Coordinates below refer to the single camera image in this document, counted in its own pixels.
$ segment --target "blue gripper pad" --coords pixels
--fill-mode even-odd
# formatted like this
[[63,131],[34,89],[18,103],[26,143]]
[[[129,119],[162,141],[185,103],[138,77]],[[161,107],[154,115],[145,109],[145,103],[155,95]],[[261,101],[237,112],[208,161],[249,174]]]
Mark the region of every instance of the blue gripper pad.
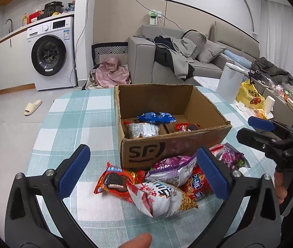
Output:
[[197,150],[197,163],[205,174],[205,177],[217,198],[227,200],[230,195],[228,182],[216,166],[215,162],[209,156],[208,152],[202,147],[199,148]]
[[74,155],[76,155],[76,158],[69,165],[58,182],[57,193],[60,199],[68,198],[71,195],[81,174],[90,161],[90,148],[85,145],[77,154],[74,153],[72,156]]
[[249,126],[263,131],[273,131],[275,126],[272,121],[264,120],[258,117],[251,116],[248,119]]

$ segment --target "faucet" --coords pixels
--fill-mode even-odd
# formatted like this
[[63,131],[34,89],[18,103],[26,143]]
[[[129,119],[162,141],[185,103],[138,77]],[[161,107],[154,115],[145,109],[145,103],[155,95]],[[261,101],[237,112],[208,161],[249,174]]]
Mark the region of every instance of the faucet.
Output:
[[10,29],[8,30],[8,32],[10,33],[10,32],[13,32],[13,23],[12,23],[12,19],[9,18],[9,19],[5,22],[5,24],[7,24],[8,21],[11,21],[11,31],[10,31]]

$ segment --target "yellow plastic bag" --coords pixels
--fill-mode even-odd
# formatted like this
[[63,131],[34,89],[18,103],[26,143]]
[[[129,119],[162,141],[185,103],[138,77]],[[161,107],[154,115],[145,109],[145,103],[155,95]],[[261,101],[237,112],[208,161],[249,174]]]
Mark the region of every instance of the yellow plastic bag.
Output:
[[239,94],[236,96],[238,102],[244,103],[246,107],[254,109],[264,109],[265,98],[258,93],[255,86],[250,84],[250,80],[247,79],[242,82]]

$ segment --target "tile floor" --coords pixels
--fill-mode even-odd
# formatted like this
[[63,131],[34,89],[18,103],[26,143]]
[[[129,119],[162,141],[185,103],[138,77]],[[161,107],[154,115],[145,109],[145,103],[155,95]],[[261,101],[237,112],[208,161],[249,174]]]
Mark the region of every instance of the tile floor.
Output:
[[[73,88],[37,92],[35,89],[0,95],[0,237],[4,239],[7,200],[13,179],[26,172],[40,125],[54,98]],[[31,116],[24,116],[27,103],[43,103]]]

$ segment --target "kitchen counter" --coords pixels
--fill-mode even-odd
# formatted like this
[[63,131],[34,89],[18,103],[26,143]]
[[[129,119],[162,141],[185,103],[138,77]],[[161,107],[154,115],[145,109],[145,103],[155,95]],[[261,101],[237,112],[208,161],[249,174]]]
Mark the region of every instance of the kitchen counter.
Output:
[[44,19],[40,19],[38,21],[35,21],[35,22],[32,22],[30,24],[27,24],[23,27],[20,27],[19,29],[16,29],[14,30],[13,32],[3,36],[0,38],[0,43],[11,38],[12,36],[16,35],[16,34],[19,34],[21,32],[24,32],[26,31],[28,28],[30,27],[33,27],[35,25],[38,25],[38,24],[41,24],[41,23],[44,23],[44,22],[47,22],[47,21],[50,21],[50,20],[54,20],[54,19],[57,19],[57,18],[63,18],[63,17],[68,17],[68,16],[73,16],[74,15],[74,11],[71,11],[71,12],[66,12],[66,13],[62,13],[62,14],[58,14],[56,16],[51,16],[51,17],[47,17],[47,18],[44,18]]

